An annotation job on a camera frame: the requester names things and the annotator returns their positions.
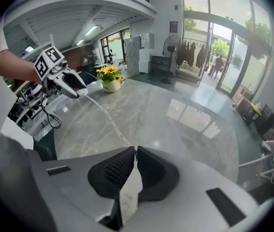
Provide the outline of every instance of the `white tape strip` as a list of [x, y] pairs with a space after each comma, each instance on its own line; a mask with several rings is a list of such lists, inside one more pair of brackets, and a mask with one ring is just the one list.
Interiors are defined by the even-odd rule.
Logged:
[[132, 146], [132, 143], [129, 142], [124, 136], [123, 134], [119, 131], [119, 129], [117, 128], [115, 122], [113, 121], [112, 117], [110, 116], [110, 114], [107, 112], [107, 110], [105, 110], [97, 101], [95, 101], [94, 99], [90, 98], [89, 96], [86, 95], [87, 98], [89, 98], [92, 102], [94, 102], [100, 109], [103, 110], [103, 112], [108, 116], [110, 122], [112, 123], [116, 133], [118, 134], [119, 138], [126, 144], [128, 144], [129, 146]]

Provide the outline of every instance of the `gray floor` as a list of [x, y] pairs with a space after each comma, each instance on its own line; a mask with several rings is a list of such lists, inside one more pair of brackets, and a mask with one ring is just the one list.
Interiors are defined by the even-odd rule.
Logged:
[[[255, 160], [261, 156], [261, 137], [253, 125], [248, 127], [243, 119], [232, 111], [231, 105], [233, 102], [228, 96], [203, 82], [198, 86], [188, 80], [173, 77], [172, 84], [165, 84], [161, 82], [162, 77], [161, 74], [156, 73], [135, 75], [130, 77], [130, 79], [149, 83], [181, 94], [224, 118], [233, 127], [236, 134], [239, 164]], [[240, 169], [238, 184], [247, 190], [254, 188], [256, 186], [256, 171], [256, 169], [250, 168]]]

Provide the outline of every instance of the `yellow flower pot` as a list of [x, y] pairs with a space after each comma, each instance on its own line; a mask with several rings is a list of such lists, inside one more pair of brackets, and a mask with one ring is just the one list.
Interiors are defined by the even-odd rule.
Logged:
[[102, 88], [105, 92], [114, 93], [121, 88], [121, 83], [119, 81], [113, 80], [110, 83], [102, 82]]

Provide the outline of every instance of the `tree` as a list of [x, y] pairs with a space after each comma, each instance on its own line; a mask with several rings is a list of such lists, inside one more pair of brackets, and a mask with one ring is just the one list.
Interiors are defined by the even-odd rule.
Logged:
[[212, 52], [213, 54], [220, 54], [224, 58], [226, 58], [229, 53], [229, 45], [227, 44], [226, 41], [222, 39], [217, 39], [212, 44]]
[[[247, 29], [252, 30], [253, 25], [252, 25], [252, 17], [250, 17], [247, 21], [245, 21], [245, 26]], [[264, 23], [258, 22], [255, 23], [255, 33], [261, 37], [262, 40], [264, 40], [266, 43], [270, 43], [270, 38], [271, 38], [271, 30], [270, 27], [267, 26]], [[248, 41], [238, 37], [239, 41], [242, 43], [248, 45]], [[257, 59], [262, 59], [265, 57], [264, 51], [260, 49], [258, 46], [254, 46], [252, 48], [252, 55], [256, 57]]]
[[[193, 10], [192, 7], [185, 7], [185, 10]], [[196, 28], [196, 20], [185, 18], [185, 30], [186, 31], [194, 31], [198, 32], [198, 29]]]

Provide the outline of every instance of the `ceiling light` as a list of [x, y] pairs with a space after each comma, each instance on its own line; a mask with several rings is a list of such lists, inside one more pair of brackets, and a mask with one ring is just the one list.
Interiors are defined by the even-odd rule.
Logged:
[[83, 42], [83, 40], [79, 40], [79, 42], [77, 43], [77, 45], [81, 44]]
[[33, 50], [34, 50], [34, 48], [32, 48], [30, 45], [25, 48], [25, 51], [27, 51], [27, 52], [31, 52]]
[[92, 28], [87, 31], [87, 33], [85, 35], [89, 35], [97, 26], [92, 26]]

